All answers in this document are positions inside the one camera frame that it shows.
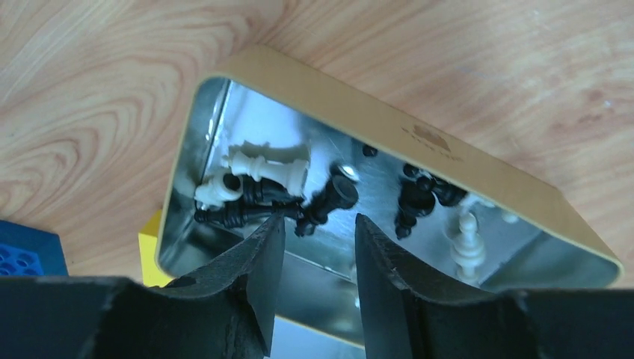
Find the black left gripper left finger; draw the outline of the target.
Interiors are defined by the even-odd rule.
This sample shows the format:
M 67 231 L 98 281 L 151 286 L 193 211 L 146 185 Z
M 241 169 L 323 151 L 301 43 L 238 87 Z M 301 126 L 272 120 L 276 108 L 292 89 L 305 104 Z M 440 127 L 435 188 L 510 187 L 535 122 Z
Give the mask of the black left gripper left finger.
M 127 277 L 5 277 L 3 358 L 263 358 L 285 246 L 272 215 L 163 287 Z

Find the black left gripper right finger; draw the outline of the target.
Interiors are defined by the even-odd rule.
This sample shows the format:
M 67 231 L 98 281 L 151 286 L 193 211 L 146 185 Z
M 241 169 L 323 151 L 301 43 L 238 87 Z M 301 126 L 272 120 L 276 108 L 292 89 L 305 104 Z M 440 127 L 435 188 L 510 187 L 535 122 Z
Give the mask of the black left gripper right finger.
M 450 277 L 355 221 L 368 358 L 631 358 L 630 289 L 486 292 Z

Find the white king chess piece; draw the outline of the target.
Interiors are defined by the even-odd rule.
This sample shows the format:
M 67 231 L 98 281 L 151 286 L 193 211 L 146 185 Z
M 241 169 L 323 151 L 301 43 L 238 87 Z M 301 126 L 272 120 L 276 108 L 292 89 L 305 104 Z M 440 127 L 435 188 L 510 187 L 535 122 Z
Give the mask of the white king chess piece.
M 237 151 L 223 160 L 233 175 L 247 175 L 257 182 L 262 179 L 281 184 L 292 196 L 303 194 L 310 163 L 296 159 L 290 163 L 270 162 L 264 156 L 249 157 Z

